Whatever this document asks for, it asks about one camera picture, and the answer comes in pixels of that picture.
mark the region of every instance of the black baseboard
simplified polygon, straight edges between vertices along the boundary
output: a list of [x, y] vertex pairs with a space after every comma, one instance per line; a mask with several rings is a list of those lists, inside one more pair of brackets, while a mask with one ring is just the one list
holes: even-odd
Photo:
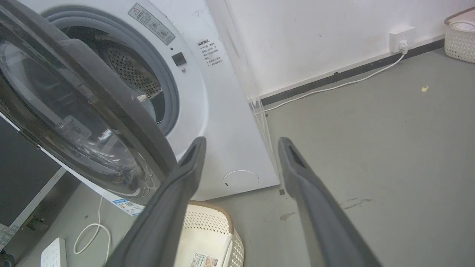
[[[444, 41], [445, 40], [442, 39], [442, 40], [439, 40], [439, 41], [432, 42], [430, 44], [420, 46], [418, 48], [411, 49], [411, 50], [409, 50], [408, 54], [402, 60], [410, 58], [410, 57], [414, 57], [414, 56], [417, 56], [417, 55], [420, 55], [420, 54], [424, 54], [424, 53], [430, 52], [430, 51], [435, 50], [435, 49], [442, 48], [442, 47], [444, 47]], [[333, 74], [332, 76], [329, 76], [329, 77], [320, 79], [318, 81], [314, 81], [314, 82], [308, 83], [306, 85], [302, 85], [302, 86], [287, 90], [285, 92], [281, 92], [281, 93], [276, 94], [276, 95], [272, 95], [272, 96], [263, 98], [262, 99], [262, 105], [269, 105], [269, 104], [284, 100], [286, 98], [293, 97], [295, 95], [299, 95], [299, 94], [314, 90], [316, 88], [319, 88], [321, 86], [325, 86], [327, 84], [338, 82], [338, 81], [347, 79], [349, 77], [353, 77], [355, 75], [359, 75], [359, 74], [368, 72], [370, 70], [374, 70], [374, 69], [377, 69], [377, 68], [380, 68], [380, 67], [384, 67], [386, 65], [394, 63], [396, 60], [398, 60], [399, 57], [401, 57], [400, 53], [392, 55], [390, 57], [386, 57], [386, 58], [374, 61], [374, 62], [371, 62], [371, 63], [368, 63], [368, 64], [365, 64], [363, 66], [359, 66], [359, 67], [356, 67], [356, 68], [352, 68], [352, 69], [343, 71], [341, 73], [335, 72], [335, 74]]]

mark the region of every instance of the floor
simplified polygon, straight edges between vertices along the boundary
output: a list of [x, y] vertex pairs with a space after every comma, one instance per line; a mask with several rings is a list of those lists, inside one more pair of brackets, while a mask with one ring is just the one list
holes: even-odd
[[[294, 141], [385, 266], [475, 266], [474, 73], [475, 65], [436, 50], [268, 112], [274, 144], [280, 136]], [[245, 266], [310, 265], [296, 204], [282, 188], [212, 201], [233, 217]], [[58, 236], [69, 267], [101, 266], [103, 231], [83, 254], [72, 253], [82, 228], [96, 222], [98, 203], [80, 186], [19, 266], [39, 266], [42, 249]], [[109, 203], [102, 216], [116, 245], [133, 217]]]

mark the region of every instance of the white washing machine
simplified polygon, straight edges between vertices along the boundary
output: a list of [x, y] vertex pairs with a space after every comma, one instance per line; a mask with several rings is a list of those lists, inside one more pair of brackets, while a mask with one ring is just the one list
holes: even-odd
[[138, 214], [198, 136], [194, 200], [279, 184], [204, 0], [20, 1], [1, 4], [2, 117], [96, 192]]

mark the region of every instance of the power strip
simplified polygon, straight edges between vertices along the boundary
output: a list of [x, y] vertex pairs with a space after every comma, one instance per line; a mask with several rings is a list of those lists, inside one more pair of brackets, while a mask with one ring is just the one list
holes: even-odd
[[64, 239], [55, 239], [41, 253], [41, 267], [66, 267], [66, 243]]

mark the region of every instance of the laundry basket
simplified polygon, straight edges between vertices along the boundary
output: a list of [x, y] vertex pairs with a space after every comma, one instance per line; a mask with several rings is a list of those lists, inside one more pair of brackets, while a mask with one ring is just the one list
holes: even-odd
[[475, 63], [475, 31], [460, 28], [465, 24], [475, 28], [475, 7], [445, 19], [447, 26], [445, 52], [448, 56]]
[[200, 201], [187, 206], [174, 267], [242, 267], [244, 246], [231, 216]]

